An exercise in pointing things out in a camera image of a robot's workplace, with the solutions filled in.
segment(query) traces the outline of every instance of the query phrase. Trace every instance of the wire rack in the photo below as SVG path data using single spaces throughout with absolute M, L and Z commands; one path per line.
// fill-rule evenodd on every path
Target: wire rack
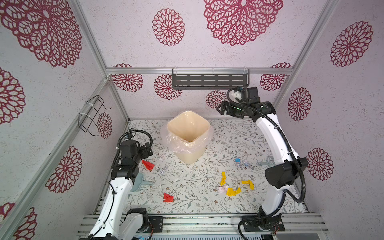
M 97 104 L 97 102 L 100 103 L 100 106 L 99 106 L 98 108 L 95 108 L 95 105 Z M 94 134 L 92 134 L 92 133 L 90 132 L 89 128 L 91 127 L 92 123 L 93 123 L 94 125 L 96 125 L 96 127 L 98 126 L 98 125 L 95 123 L 94 119 L 95 119 L 95 117 L 96 117 L 97 115 L 101 116 L 101 114 L 100 114 L 100 112 L 99 112 L 100 109 L 101 109 L 101 107 L 103 107 L 105 110 L 109 110 L 109 109 L 111 109 L 111 108 L 106 108 L 106 107 L 104 106 L 104 100 L 103 100 L 103 98 L 102 98 L 100 95 L 96 95 L 96 96 L 94 96 L 93 98 L 89 99 L 89 100 L 86 101 L 85 103 L 91 105 L 92 108 L 91 108 L 87 113 L 79 113 L 79 116 L 78 116 L 78 126 L 79 126 L 79 128 L 80 128 L 81 130 L 83 130 L 84 132 L 89 132 L 92 136 L 97 137 L 98 135 L 94 135 Z M 94 109 L 94 110 L 96 111 L 93 117 L 91 117 L 91 115 L 90 115 L 90 112 L 92 111 L 92 109 Z M 90 123 L 88 124 L 88 126 L 85 126 L 86 124 L 84 124 L 84 122 L 86 121 L 86 119 L 90 119 L 90 120 L 91 120 Z

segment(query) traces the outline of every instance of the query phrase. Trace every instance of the metal grille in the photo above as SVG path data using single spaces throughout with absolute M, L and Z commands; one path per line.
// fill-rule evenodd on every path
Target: metal grille
M 230 89 L 249 86 L 249 70 L 245 74 L 175 74 L 172 69 L 173 89 Z
M 249 240 L 262 240 L 260 234 L 245 234 Z M 149 236 L 135 236 L 140 240 L 147 240 Z M 242 240 L 240 235 L 169 235 L 169 236 L 155 236 L 151 240 Z

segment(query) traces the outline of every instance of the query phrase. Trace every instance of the clear plastic bin liner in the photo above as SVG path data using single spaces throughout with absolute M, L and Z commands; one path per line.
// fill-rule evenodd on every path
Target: clear plastic bin liner
M 213 136 L 207 120 L 193 111 L 184 111 L 161 128 L 163 143 L 185 163 L 198 160 Z

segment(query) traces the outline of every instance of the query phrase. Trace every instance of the beige trash can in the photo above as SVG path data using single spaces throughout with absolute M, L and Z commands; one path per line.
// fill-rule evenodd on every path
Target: beige trash can
M 202 116 L 185 111 L 161 129 L 163 143 L 187 164 L 196 162 L 213 136 L 213 128 Z

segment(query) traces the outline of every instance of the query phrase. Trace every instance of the leaf pattern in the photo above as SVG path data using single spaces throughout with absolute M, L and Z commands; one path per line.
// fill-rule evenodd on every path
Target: leaf pattern
M 179 160 L 161 141 L 160 128 L 167 120 L 133 120 L 130 128 L 147 131 L 154 139 L 153 156 L 147 161 L 155 168 L 149 172 L 142 164 L 139 171 L 152 186 L 142 185 L 137 192 L 131 192 L 124 211 L 145 207 L 150 214 L 198 214 L 198 213 L 255 213 L 266 196 L 268 182 L 265 180 L 266 166 L 257 162 L 266 161 L 272 155 L 260 129 L 251 120 L 221 119 L 208 120 L 214 129 L 214 136 L 201 158 L 188 165 Z M 148 141 L 145 134 L 134 137 L 140 144 Z M 247 160 L 251 167 L 237 168 L 235 157 Z M 217 187 L 221 173 L 226 173 L 226 183 L 242 192 L 234 197 L 219 194 Z M 255 189 L 242 184 L 251 180 Z M 297 195 L 296 189 L 290 190 Z M 174 202 L 163 202 L 163 193 L 174 197 Z M 303 204 L 286 197 L 283 212 L 306 212 Z

